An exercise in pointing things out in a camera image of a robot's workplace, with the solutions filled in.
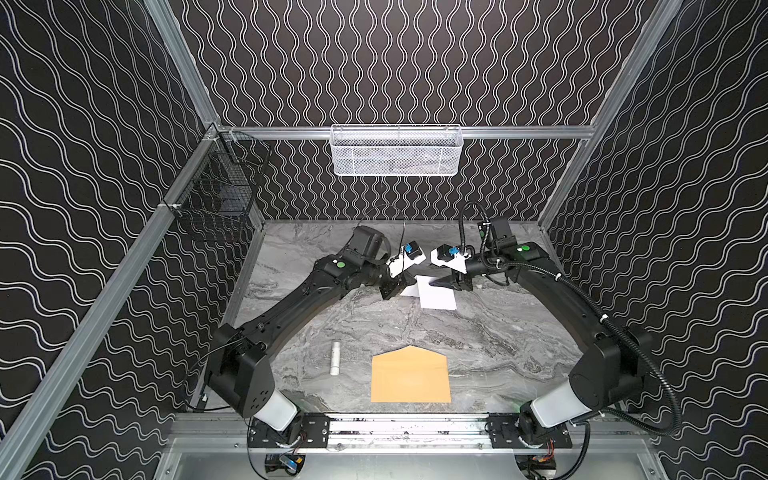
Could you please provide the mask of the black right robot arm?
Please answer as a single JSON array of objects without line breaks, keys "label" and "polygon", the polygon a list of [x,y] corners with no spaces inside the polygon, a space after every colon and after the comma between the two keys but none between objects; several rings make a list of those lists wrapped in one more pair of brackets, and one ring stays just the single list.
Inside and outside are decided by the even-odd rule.
[{"label": "black right robot arm", "polygon": [[641,392],[649,373],[636,351],[600,322],[591,306],[534,242],[520,243],[500,219],[480,222],[481,247],[469,249],[463,271],[430,282],[432,286],[470,291],[479,276],[502,274],[532,293],[563,325],[582,357],[562,384],[520,407],[517,430],[521,441],[539,446],[569,422],[585,419]]}]

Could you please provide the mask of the white paper letter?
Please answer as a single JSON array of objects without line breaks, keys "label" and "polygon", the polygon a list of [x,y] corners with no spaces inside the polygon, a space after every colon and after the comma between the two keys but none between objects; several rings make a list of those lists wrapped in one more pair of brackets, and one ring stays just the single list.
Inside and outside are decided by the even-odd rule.
[{"label": "white paper letter", "polygon": [[418,298],[422,309],[455,311],[457,309],[455,293],[446,287],[433,286],[436,277],[415,276],[416,284],[407,286],[400,296]]}]

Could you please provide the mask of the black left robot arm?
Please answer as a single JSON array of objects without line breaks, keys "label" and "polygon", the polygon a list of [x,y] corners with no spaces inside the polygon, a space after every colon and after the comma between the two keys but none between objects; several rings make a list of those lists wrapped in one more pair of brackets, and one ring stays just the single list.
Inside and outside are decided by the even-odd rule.
[{"label": "black left robot arm", "polygon": [[302,413],[275,385],[271,360],[312,319],[361,286],[377,287],[384,300],[416,283],[402,271],[393,277],[378,254],[380,231],[358,226],[334,255],[315,261],[309,275],[265,313],[235,328],[225,324],[212,337],[203,379],[229,407],[276,432],[281,444],[299,442]]}]

